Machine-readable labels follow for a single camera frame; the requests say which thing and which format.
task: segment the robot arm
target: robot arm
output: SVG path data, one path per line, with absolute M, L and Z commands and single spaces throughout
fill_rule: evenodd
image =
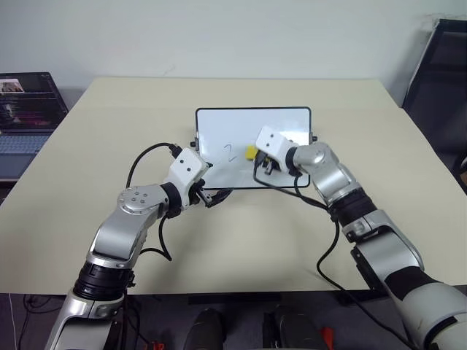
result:
M 464 349 L 467 298 L 423 270 L 420 253 L 365 194 L 331 148 L 322 142 L 299 146 L 264 127 L 256 147 L 281 171 L 309 174 L 316 191 L 342 226 L 366 283 L 393 299 L 406 328 L 421 349 Z
M 124 292 L 133 286 L 133 268 L 147 229 L 162 216 L 175 217 L 190 204 L 213 206 L 215 198 L 202 189 L 201 177 L 209 164 L 193 150 L 182 150 L 162 185 L 129 187 L 121 192 L 117 207 L 98 229 L 74 288 L 50 333 L 47 350 L 102 350 L 112 319 L 121 307 Z

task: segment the table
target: table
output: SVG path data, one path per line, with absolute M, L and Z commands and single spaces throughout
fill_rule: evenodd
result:
M 467 199 L 421 132 L 376 80 L 96 79 L 0 207 L 0 292 L 63 294 L 110 214 L 134 158 L 159 141 L 188 145 L 199 107 L 310 106 L 312 127 L 420 250 L 426 271 L 467 282 Z M 148 155 L 134 184 L 161 182 L 172 158 Z M 312 188 L 305 194 L 317 198 Z M 146 246 L 158 246 L 157 225 Z M 174 261 L 142 255 L 132 293 L 331 287 L 315 263 L 328 216 L 273 190 L 237 190 L 164 226 Z M 366 288 L 341 239 L 323 270 Z

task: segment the small whiteboard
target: small whiteboard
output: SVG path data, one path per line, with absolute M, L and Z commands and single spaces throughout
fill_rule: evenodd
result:
M 263 126 L 270 126 L 297 144 L 312 139 L 312 112 L 308 107 L 274 108 L 200 108 L 196 111 L 197 148 L 200 156 L 213 164 L 203 179 L 204 188 L 263 187 L 253 180 L 253 162 L 245 158 L 249 145 Z M 293 187 L 294 178 L 274 170 L 271 175 L 258 168 L 260 180 L 279 187 Z M 302 176 L 298 186 L 309 185 L 309 176 Z

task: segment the yellow object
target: yellow object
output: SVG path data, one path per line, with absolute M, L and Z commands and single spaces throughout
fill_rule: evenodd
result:
M 245 158 L 247 158 L 248 160 L 254 160 L 256 157 L 256 153 L 258 153 L 258 149 L 252 144 L 249 144 L 247 146 L 247 150 L 245 151 Z

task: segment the laptop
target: laptop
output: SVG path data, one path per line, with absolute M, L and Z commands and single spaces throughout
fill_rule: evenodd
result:
M 0 182 L 15 182 L 68 113 L 48 72 L 0 74 Z

